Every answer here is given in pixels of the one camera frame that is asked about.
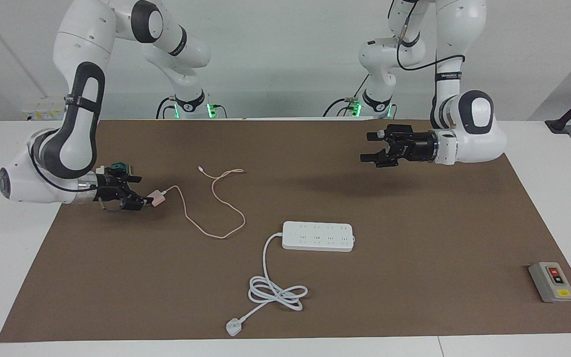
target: white power strip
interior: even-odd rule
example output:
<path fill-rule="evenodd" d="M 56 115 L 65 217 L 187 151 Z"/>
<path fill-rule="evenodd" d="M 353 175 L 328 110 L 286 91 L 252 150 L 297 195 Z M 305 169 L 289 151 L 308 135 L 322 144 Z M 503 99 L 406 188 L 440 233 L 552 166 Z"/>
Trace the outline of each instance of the white power strip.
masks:
<path fill-rule="evenodd" d="M 286 222 L 281 245 L 285 249 L 351 251 L 354 235 L 349 224 Z"/>

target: robotic arm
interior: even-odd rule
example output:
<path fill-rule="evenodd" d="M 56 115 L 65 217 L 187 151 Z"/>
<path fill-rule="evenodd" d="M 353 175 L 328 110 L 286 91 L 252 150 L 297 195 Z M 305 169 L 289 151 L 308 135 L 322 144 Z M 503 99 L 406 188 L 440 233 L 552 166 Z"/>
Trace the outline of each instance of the robotic arm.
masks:
<path fill-rule="evenodd" d="M 105 69 L 115 38 L 143 44 L 147 60 L 172 81 L 185 117 L 208 117 L 207 95 L 193 68 L 205 67 L 210 49 L 178 25 L 159 0 L 75 0 L 65 14 L 54 62 L 70 94 L 60 129 L 44 129 L 0 170 L 0 191 L 12 201 L 84 203 L 119 199 L 121 209 L 150 203 L 129 189 L 139 182 L 128 167 L 91 171 L 105 91 Z"/>
<path fill-rule="evenodd" d="M 362 94 L 363 113 L 385 116 L 395 87 L 393 68 L 429 67 L 407 68 L 424 59 L 419 27 L 432 3 L 438 28 L 433 130 L 414 133 L 410 126 L 392 124 L 369 133 L 367 140 L 385 141 L 387 148 L 362 155 L 363 162 L 376 163 L 376 167 L 398 166 L 401 158 L 444 165 L 478 163 L 498 158 L 506 148 L 490 96 L 479 90 L 460 93 L 464 55 L 486 22 L 485 0 L 395 0 L 388 23 L 394 36 L 369 41 L 361 49 L 360 61 L 372 77 L 371 86 Z"/>

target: power outlet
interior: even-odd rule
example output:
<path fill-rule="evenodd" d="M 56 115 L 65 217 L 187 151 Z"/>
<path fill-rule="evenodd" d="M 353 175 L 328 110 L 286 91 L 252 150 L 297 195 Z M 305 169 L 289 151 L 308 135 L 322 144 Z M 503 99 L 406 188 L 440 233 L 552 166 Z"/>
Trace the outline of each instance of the power outlet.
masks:
<path fill-rule="evenodd" d="M 292 222 L 284 223 L 282 246 L 285 249 L 315 251 L 351 251 L 354 235 L 349 224 Z"/>

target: gray switch box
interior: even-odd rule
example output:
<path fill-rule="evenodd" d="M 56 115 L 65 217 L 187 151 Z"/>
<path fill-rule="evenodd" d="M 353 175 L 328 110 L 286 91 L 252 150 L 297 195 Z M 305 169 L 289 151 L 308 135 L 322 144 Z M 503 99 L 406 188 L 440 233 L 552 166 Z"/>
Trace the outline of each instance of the gray switch box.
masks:
<path fill-rule="evenodd" d="M 571 286 L 558 263 L 539 262 L 528 271 L 544 302 L 571 301 Z"/>

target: charging cable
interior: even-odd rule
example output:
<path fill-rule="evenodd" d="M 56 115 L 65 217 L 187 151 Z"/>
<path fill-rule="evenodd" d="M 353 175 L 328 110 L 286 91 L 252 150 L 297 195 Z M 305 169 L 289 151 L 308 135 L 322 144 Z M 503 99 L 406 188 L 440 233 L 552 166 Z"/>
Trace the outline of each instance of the charging cable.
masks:
<path fill-rule="evenodd" d="M 275 233 L 268 238 L 265 246 L 263 246 L 263 276 L 253 276 L 249 283 L 250 288 L 248 289 L 248 298 L 250 301 L 259 303 L 260 305 L 245 314 L 242 318 L 231 319 L 231 321 L 226 324 L 226 331 L 232 337 L 236 336 L 242 330 L 242 323 L 244 323 L 252 314 L 256 313 L 262 307 L 271 302 L 278 302 L 295 311 L 303 310 L 303 305 L 299 299 L 308 294 L 308 288 L 303 285 L 295 285 L 288 289 L 281 289 L 279 285 L 272 282 L 268 277 L 266 252 L 268 250 L 268 245 L 276 237 L 283 237 L 283 233 Z"/>
<path fill-rule="evenodd" d="M 197 227 L 197 229 L 200 230 L 200 232 L 202 232 L 204 235 L 208 236 L 208 237 L 212 237 L 212 238 L 217 238 L 217 239 L 227 239 L 228 237 L 230 237 L 231 235 L 233 235 L 236 231 L 239 231 L 240 229 L 242 229 L 245 226 L 246 220 L 245 220 L 245 215 L 244 213 L 242 213 L 240 210 L 236 209 L 235 206 L 231 205 L 230 203 L 224 201 L 223 199 L 220 199 L 219 196 L 217 196 L 217 194 L 215 193 L 215 184 L 217 183 L 217 181 L 224 179 L 225 177 L 229 176 L 230 174 L 242 174 L 245 171 L 242 169 L 235 169 L 235 170 L 229 170 L 224 172 L 223 174 L 221 174 L 218 177 L 214 177 L 214 176 L 210 176 L 209 174 L 207 174 L 206 172 L 204 172 L 204 169 L 202 169 L 202 167 L 197 167 L 197 169 L 204 174 L 204 176 L 208 177 L 209 179 L 213 180 L 213 183 L 211 183 L 211 192 L 213 193 L 213 196 L 215 196 L 215 198 L 220 201 L 220 203 L 222 203 L 223 205 L 226 205 L 228 207 L 230 207 L 233 211 L 237 212 L 240 214 L 240 216 L 242 216 L 242 219 L 244 220 L 244 222 L 242 222 L 242 224 L 233 229 L 231 232 L 229 232 L 227 235 L 225 236 L 216 236 L 216 235 L 212 235 L 211 233 L 206 232 L 203 228 L 201 228 L 199 226 L 199 224 L 197 224 L 195 221 L 193 221 L 193 219 L 191 219 L 191 217 L 188 216 L 188 212 L 186 210 L 186 200 L 184 199 L 184 194 L 182 193 L 182 190 L 179 188 L 179 186 L 177 185 L 173 185 L 171 187 L 169 187 L 168 189 L 164 190 L 163 192 L 160 192 L 159 190 L 155 190 L 152 194 L 149 195 L 149 197 L 151 197 L 152 199 L 154 199 L 154 201 L 152 202 L 152 205 L 154 207 L 157 207 L 158 205 L 160 205 L 162 202 L 166 201 L 165 195 L 173 189 L 177 189 L 177 191 L 179 192 L 179 196 L 182 199 L 182 206 L 184 207 L 184 217 L 186 217 L 186 219 L 188 219 L 189 222 L 191 222 L 194 226 Z"/>

